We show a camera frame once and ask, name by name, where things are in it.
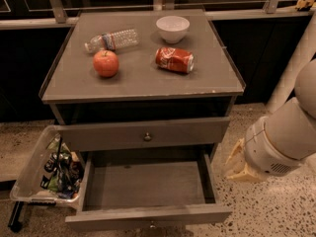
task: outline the yellow object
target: yellow object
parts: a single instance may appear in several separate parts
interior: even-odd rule
[[[262,182],[267,174],[252,168],[245,160],[244,139],[239,139],[225,163],[225,176],[229,180],[241,182]]]

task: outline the white pole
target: white pole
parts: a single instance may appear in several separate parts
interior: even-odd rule
[[[299,71],[311,61],[316,52],[316,15],[311,18],[302,38],[300,39],[291,59],[281,75],[266,108],[274,113],[287,100],[294,89],[295,80]]]

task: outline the red apple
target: red apple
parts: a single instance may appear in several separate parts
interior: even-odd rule
[[[112,77],[119,71],[118,56],[112,51],[98,51],[93,57],[93,67],[100,76]]]

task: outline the open drawer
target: open drawer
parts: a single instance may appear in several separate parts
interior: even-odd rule
[[[77,214],[66,222],[99,231],[224,221],[231,211],[213,192],[209,147],[89,153]]]

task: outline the can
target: can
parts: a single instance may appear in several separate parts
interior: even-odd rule
[[[156,51],[156,64],[161,68],[189,74],[194,69],[194,56],[184,49],[161,47]]]

